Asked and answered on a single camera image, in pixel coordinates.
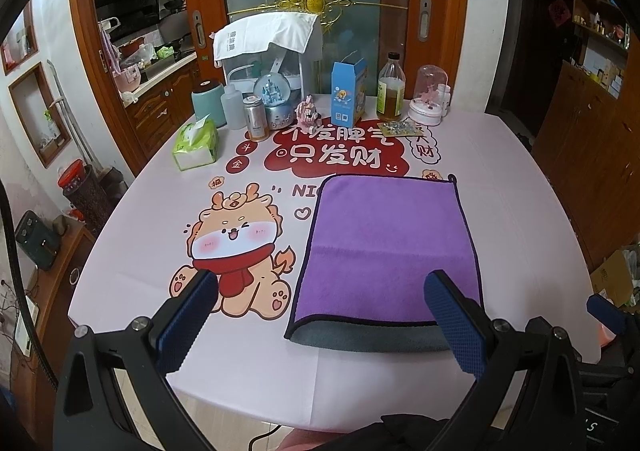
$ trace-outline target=green tissue package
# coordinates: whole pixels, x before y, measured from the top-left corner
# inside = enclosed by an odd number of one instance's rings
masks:
[[[218,130],[207,115],[195,124],[187,124],[180,128],[172,154],[180,171],[185,171],[213,164],[217,158],[217,150]]]

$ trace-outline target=teal canister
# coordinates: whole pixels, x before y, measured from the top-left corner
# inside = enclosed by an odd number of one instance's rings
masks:
[[[224,126],[226,118],[220,102],[220,97],[224,94],[224,86],[216,79],[201,81],[194,85],[191,93],[191,102],[193,103],[196,119],[200,120],[209,115],[216,127]]]

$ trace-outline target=power strip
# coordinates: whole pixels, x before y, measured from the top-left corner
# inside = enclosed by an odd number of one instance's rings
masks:
[[[29,297],[27,297],[27,304],[29,305],[29,312],[31,313],[31,319],[33,320],[33,325],[36,325],[36,320],[38,319],[38,312],[40,309],[38,305],[36,305]],[[31,339],[27,334],[27,327],[24,325],[22,321],[22,317],[20,316],[20,312],[18,312],[18,319],[15,325],[15,343],[20,348],[20,351],[24,354],[25,357],[30,357],[31,355]]]

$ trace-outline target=bottle label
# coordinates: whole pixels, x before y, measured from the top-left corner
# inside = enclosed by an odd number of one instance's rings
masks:
[[[396,100],[396,115],[402,112],[402,105],[404,104],[404,86],[398,90],[398,100]]]
[[[376,110],[378,113],[385,113],[385,101],[386,101],[386,82],[378,81],[378,102],[376,104]]]

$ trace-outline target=cartoon lion dog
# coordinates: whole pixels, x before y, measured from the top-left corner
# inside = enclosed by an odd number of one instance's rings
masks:
[[[213,312],[242,317],[251,310],[267,320],[284,314],[291,289],[280,276],[292,271],[296,255],[287,247],[272,256],[282,234],[282,216],[271,195],[258,196],[258,189],[252,183],[244,193],[213,195],[212,207],[200,213],[191,229],[187,254],[193,261],[172,278],[172,297],[206,269],[218,276],[220,294]]]

